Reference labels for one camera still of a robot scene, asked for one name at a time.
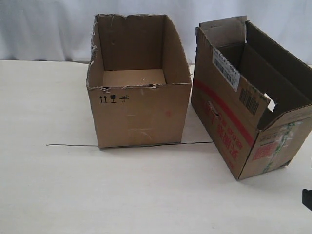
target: white curtain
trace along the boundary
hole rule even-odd
[[[189,62],[200,22],[248,15],[312,64],[312,0],[0,0],[0,59],[88,61],[97,13],[169,15]]]

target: cardboard box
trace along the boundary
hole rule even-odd
[[[234,177],[288,165],[312,128],[312,69],[245,16],[196,34],[192,105]]]
[[[86,86],[98,146],[181,142],[191,79],[166,15],[97,15]]]

